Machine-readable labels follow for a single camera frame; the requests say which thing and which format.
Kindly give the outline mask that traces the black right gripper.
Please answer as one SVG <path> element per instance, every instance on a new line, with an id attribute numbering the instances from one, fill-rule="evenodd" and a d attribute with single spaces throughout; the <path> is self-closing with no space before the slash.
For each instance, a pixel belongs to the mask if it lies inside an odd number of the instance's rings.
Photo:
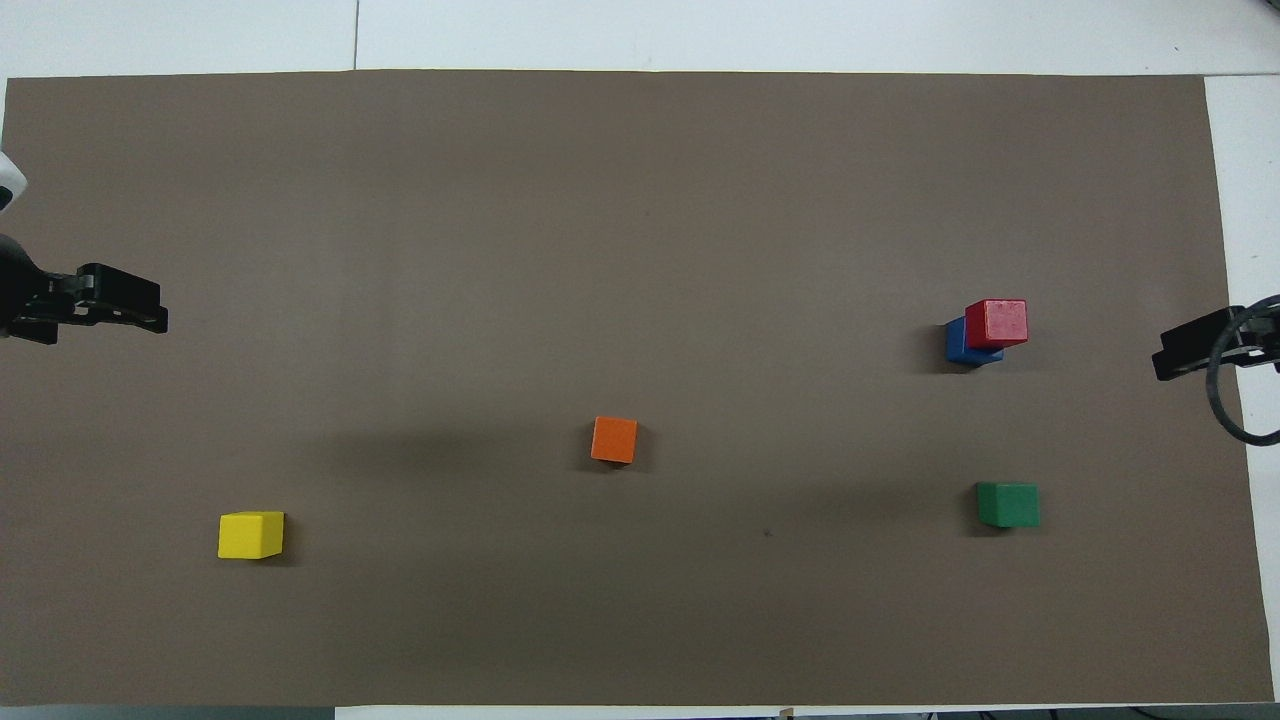
<path id="1" fill-rule="evenodd" d="M 1245 309 L 1220 307 L 1162 332 L 1161 350 L 1151 356 L 1156 378 L 1166 382 L 1204 370 L 1210 364 L 1213 342 L 1239 313 L 1238 366 L 1270 365 L 1279 372 L 1279 305 L 1253 304 Z"/>

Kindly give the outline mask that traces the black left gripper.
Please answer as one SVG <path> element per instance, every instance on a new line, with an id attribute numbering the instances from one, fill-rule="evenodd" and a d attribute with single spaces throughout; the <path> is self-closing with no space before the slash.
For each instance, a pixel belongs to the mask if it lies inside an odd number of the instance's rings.
<path id="1" fill-rule="evenodd" d="M 78 274 L 45 272 L 9 236 L 1 237 L 1 336 L 40 345 L 58 342 L 58 327 L 74 315 L 76 325 L 131 325 L 155 334 L 169 328 L 166 307 L 134 313 L 122 307 L 77 307 L 92 304 L 160 305 L 160 284 L 101 263 Z"/>

